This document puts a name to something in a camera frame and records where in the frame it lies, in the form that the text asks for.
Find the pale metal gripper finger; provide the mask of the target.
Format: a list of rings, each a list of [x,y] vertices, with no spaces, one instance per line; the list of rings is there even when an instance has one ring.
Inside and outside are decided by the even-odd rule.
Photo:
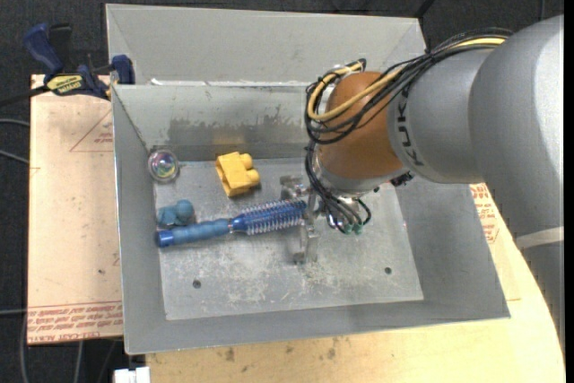
[[[300,248],[293,255],[295,264],[307,264],[317,262],[317,248],[320,235],[315,232],[303,231],[300,234]]]
[[[281,176],[280,186],[282,200],[307,201],[309,199],[309,184],[302,176]]]

